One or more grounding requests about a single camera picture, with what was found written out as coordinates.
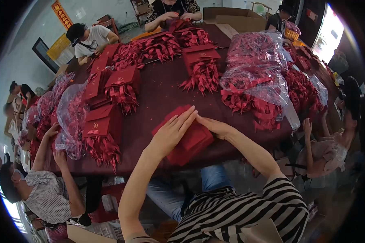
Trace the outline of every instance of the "black cap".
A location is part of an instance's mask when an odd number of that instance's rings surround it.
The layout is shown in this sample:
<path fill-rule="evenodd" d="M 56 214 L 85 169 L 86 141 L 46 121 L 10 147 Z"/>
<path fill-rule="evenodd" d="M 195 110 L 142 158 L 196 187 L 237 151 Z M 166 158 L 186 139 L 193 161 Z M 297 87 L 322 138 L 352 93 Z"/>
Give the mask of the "black cap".
<path fill-rule="evenodd" d="M 290 6 L 281 4 L 279 6 L 279 10 L 280 11 L 283 10 L 283 11 L 287 12 L 291 17 L 293 17 L 293 9 Z"/>
<path fill-rule="evenodd" d="M 68 31 L 66 32 L 66 38 L 70 40 L 72 46 L 75 46 L 81 37 L 84 36 L 85 33 L 85 24 L 77 23 L 73 24 L 69 27 Z"/>

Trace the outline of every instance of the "orange basket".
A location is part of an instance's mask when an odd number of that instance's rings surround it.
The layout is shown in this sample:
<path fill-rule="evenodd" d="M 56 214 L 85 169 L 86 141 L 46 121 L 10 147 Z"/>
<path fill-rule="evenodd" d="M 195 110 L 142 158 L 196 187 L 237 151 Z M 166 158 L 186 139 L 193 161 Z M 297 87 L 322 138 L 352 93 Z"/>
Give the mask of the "orange basket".
<path fill-rule="evenodd" d="M 298 40 L 298 41 L 294 41 L 292 42 L 292 44 L 294 46 L 306 46 L 302 41 Z"/>
<path fill-rule="evenodd" d="M 299 38 L 299 34 L 291 31 L 290 29 L 285 28 L 285 34 L 286 37 L 292 37 L 295 41 Z"/>

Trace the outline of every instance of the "door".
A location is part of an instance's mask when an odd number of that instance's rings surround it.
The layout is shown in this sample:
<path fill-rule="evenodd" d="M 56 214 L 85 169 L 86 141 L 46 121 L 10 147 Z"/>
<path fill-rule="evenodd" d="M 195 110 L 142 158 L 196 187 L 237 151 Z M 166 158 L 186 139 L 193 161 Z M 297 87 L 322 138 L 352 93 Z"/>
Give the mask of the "door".
<path fill-rule="evenodd" d="M 39 58 L 52 70 L 55 74 L 57 73 L 59 66 L 47 55 L 49 47 L 39 37 L 33 46 L 33 51 Z"/>

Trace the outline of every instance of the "window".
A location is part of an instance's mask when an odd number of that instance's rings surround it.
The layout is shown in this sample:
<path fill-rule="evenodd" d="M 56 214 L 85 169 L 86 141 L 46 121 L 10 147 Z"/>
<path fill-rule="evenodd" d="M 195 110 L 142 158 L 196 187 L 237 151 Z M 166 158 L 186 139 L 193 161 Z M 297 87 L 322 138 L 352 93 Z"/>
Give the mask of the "window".
<path fill-rule="evenodd" d="M 7 208 L 8 213 L 14 220 L 14 224 L 17 226 L 17 228 L 19 229 L 20 232 L 27 234 L 27 231 L 24 227 L 22 219 L 20 218 L 20 215 L 19 215 L 17 203 L 10 203 L 7 200 L 7 198 L 5 198 L 3 191 L 1 190 L 1 187 L 0 187 L 0 195 L 1 195 L 1 199 L 3 200 L 5 207 Z"/>
<path fill-rule="evenodd" d="M 57 73 L 59 66 L 47 55 L 49 47 L 39 37 L 33 46 L 33 51 L 37 56 L 51 69 L 55 74 Z"/>

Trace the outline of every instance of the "black shirt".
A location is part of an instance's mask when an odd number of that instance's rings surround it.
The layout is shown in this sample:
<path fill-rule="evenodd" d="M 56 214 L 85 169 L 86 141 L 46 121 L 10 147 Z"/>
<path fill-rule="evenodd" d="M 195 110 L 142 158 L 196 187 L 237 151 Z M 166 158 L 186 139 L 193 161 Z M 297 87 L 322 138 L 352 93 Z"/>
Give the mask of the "black shirt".
<path fill-rule="evenodd" d="M 282 35 L 285 34 L 285 22 L 282 21 L 279 14 L 273 14 L 268 19 L 268 22 L 266 22 L 265 29 L 268 30 L 270 25 L 276 27 L 276 30 L 280 31 Z"/>
<path fill-rule="evenodd" d="M 20 85 L 20 90 L 22 91 L 21 95 L 23 94 L 22 97 L 26 100 L 27 100 L 27 92 L 30 93 L 31 99 L 34 98 L 34 96 L 35 96 L 34 91 L 30 88 L 30 86 L 28 86 L 26 84 Z"/>
<path fill-rule="evenodd" d="M 154 21 L 166 12 L 178 12 L 181 16 L 185 12 L 194 14 L 199 11 L 200 7 L 195 0 L 177 0 L 173 5 L 167 5 L 162 0 L 155 0 L 147 9 L 146 23 Z"/>

